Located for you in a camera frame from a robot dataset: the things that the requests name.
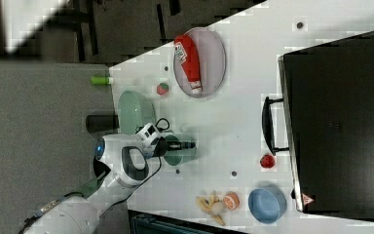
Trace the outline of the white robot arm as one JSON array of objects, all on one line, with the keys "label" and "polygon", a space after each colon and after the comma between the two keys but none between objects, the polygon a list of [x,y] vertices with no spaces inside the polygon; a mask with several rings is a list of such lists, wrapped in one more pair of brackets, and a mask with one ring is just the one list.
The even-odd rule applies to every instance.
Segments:
[{"label": "white robot arm", "polygon": [[169,139],[156,125],[148,123],[133,135],[103,136],[94,159],[106,167],[95,180],[94,191],[71,192],[37,211],[25,221],[18,234],[93,234],[100,217],[131,194],[154,174],[150,158],[161,158],[170,151],[194,149],[192,139]]}]

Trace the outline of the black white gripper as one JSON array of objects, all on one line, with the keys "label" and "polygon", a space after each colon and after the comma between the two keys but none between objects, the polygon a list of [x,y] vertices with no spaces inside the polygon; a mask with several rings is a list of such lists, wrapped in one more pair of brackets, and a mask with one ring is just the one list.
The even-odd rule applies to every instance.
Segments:
[{"label": "black white gripper", "polygon": [[146,158],[162,157],[168,150],[185,150],[196,147],[196,143],[192,141],[169,141],[161,136],[161,132],[152,123],[139,127],[136,134],[142,141],[142,153]]}]

